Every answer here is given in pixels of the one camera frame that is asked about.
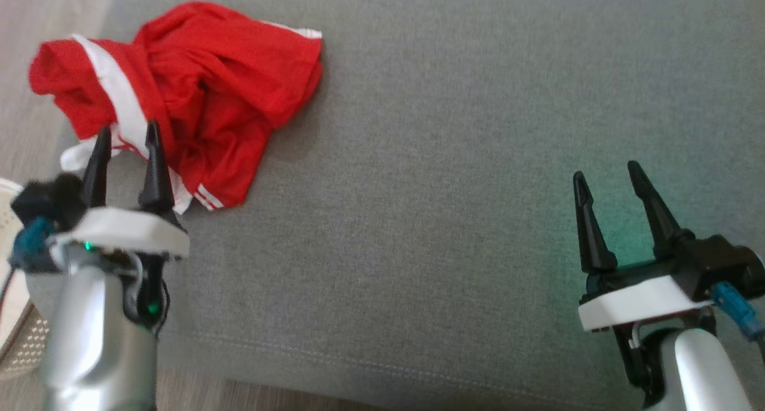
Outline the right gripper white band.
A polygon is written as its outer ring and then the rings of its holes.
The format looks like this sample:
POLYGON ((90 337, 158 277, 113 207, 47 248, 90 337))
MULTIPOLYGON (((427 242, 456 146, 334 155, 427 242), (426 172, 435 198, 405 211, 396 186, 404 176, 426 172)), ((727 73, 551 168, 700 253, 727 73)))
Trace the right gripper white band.
MULTIPOLYGON (((654 256, 672 257, 680 243, 692 241, 696 235, 690 229, 680 228, 637 161, 628 161, 628 171, 647 214, 654 256)), ((585 293, 577 308, 582 329, 602 330, 658 320, 712 305, 709 299, 692 300, 678 285, 672 276, 678 270, 674 260, 649 260, 619 268, 596 220, 593 196, 584 173, 574 173, 572 183, 581 267, 587 275, 585 293)))

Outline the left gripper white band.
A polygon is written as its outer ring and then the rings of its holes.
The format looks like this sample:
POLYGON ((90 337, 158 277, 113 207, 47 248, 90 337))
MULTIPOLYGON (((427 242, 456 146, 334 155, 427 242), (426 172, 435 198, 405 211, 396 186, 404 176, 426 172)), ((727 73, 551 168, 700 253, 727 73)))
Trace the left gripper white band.
POLYGON ((189 236, 162 217, 174 212, 175 199, 165 158, 160 127, 149 121, 145 139, 148 164, 143 188, 137 197, 141 211, 122 208, 91 208, 106 205, 108 164, 111 160, 111 128, 99 131, 82 178, 82 201, 88 209, 66 232, 47 239, 47 252, 57 258, 59 247, 90 243, 107 250, 186 258, 189 236))

